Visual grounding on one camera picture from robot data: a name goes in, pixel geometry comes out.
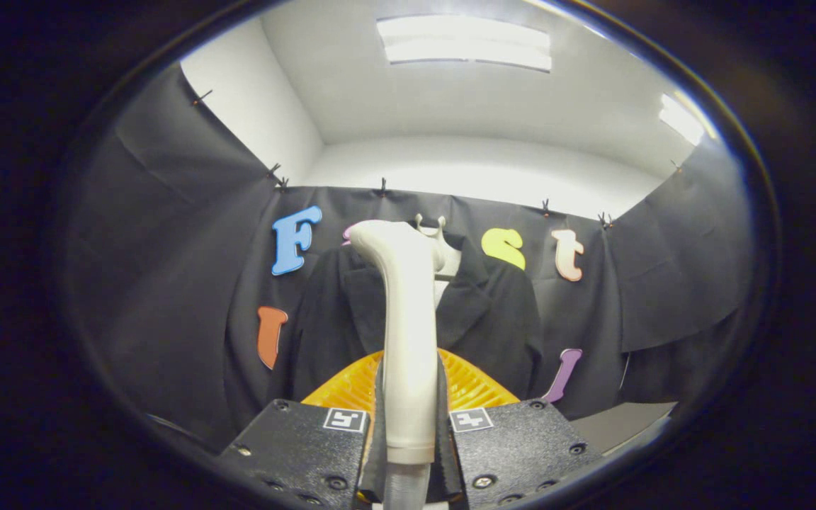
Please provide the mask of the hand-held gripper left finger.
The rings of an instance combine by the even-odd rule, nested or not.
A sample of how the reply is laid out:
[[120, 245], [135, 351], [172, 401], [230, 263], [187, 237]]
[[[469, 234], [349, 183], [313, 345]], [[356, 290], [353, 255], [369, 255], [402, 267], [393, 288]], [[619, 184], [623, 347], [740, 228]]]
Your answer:
[[370, 509], [361, 472], [375, 429], [382, 352], [305, 400], [272, 401], [218, 456], [230, 477], [295, 509]]

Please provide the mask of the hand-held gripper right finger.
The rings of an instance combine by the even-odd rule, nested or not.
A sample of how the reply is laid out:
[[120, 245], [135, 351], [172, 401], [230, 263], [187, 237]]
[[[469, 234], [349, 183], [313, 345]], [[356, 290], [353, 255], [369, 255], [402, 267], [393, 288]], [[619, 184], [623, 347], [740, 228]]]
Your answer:
[[601, 458], [553, 404], [522, 400], [460, 356], [439, 356], [439, 464], [449, 507], [507, 506], [563, 485]]

